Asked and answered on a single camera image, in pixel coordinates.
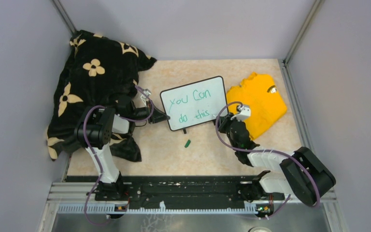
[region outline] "yellow shirt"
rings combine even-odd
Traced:
[[[239,86],[231,87],[227,92],[227,102],[233,101],[250,106],[251,116],[244,122],[251,139],[258,138],[286,113],[284,100],[268,74],[253,72]],[[230,106],[228,110],[236,114],[237,105]]]

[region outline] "metal frame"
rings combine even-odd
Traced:
[[[59,12],[62,20],[64,21],[65,25],[69,28],[70,32],[73,34],[76,32],[76,28],[69,18],[67,12],[65,11],[63,5],[61,4],[60,0],[51,0],[54,4],[55,8]],[[305,117],[303,115],[300,102],[298,100],[297,92],[295,90],[295,84],[292,78],[292,75],[289,70],[289,64],[300,46],[300,43],[309,29],[312,21],[315,18],[316,13],[319,11],[321,6],[323,5],[324,0],[315,0],[310,12],[308,13],[307,18],[305,19],[294,43],[292,44],[287,56],[285,59],[279,59],[279,64],[281,68],[281,73],[283,75],[284,83],[286,90],[288,92],[289,100],[292,106],[292,110],[294,113],[295,122],[297,125],[297,129],[300,135],[301,143],[304,146],[313,149],[312,141],[309,136],[307,124],[305,121]],[[64,174],[63,181],[66,177],[67,168]],[[48,199],[46,202],[46,206],[43,212],[42,220],[39,226],[40,232],[50,232],[52,230],[55,216],[59,213],[67,213],[68,210],[73,211],[74,213],[82,213],[82,205],[86,200],[86,193],[90,191],[90,188],[93,186],[94,183],[53,183],[48,195]],[[94,207],[91,208],[91,213],[107,213],[106,206],[113,206],[113,205],[125,205],[127,202],[124,201],[115,201],[115,202],[97,202],[94,201],[94,196],[91,196],[89,199],[89,205]],[[254,201],[252,204],[256,203],[265,203],[263,201]],[[300,203],[297,198],[292,198],[289,200],[289,203]],[[327,220],[330,226],[331,231],[333,232],[348,232],[347,225],[343,218],[342,212],[339,208],[338,201],[336,199],[336,195],[333,189],[331,189],[328,193],[326,193],[322,199],[321,203],[324,207],[325,214],[327,216]],[[98,208],[100,210],[96,210],[96,206],[103,206],[103,208]],[[250,209],[252,205],[246,204],[245,212],[252,213]],[[165,214],[165,213],[173,213],[167,211],[165,207],[160,207],[159,210],[151,210],[151,211],[144,211],[144,210],[132,210],[130,213],[133,214],[143,214],[143,213],[155,213],[155,214]],[[189,211],[189,213],[204,213],[199,211]],[[206,213],[244,213],[241,211],[233,212],[223,210],[223,211],[207,211]]]

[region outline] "gray wall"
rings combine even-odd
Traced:
[[[284,58],[314,0],[62,0],[77,29],[158,59]]]
[[[327,0],[289,67],[350,231],[371,231],[371,1]]]
[[[43,135],[69,50],[69,31],[49,0],[0,0],[0,231],[38,228],[53,180]]]

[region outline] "beige tabletop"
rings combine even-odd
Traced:
[[[298,149],[300,139],[276,59],[162,60],[140,72],[139,86],[148,88],[155,106],[163,110],[163,90],[220,75],[228,91],[252,72],[270,74],[288,107],[287,113],[255,142],[282,151]],[[142,107],[139,94],[134,102]],[[113,157],[122,175],[252,175],[262,170],[241,164],[234,152],[221,144],[212,122],[188,128],[187,134],[181,130],[173,132],[167,122],[160,122],[136,128],[133,137],[140,147],[142,162]],[[187,140],[191,144],[184,148]],[[84,149],[73,153],[68,175],[97,175],[92,158]]]

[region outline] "floral blanket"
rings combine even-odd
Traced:
[[[156,59],[127,43],[116,42],[84,30],[70,40],[71,53],[60,74],[54,94],[52,120],[47,129],[47,146],[55,160],[61,151],[72,153],[81,148],[73,135],[87,106],[115,107],[119,96],[133,98],[139,82],[139,71],[150,69]],[[112,134],[112,155],[130,161],[141,161],[140,149],[129,133]]]

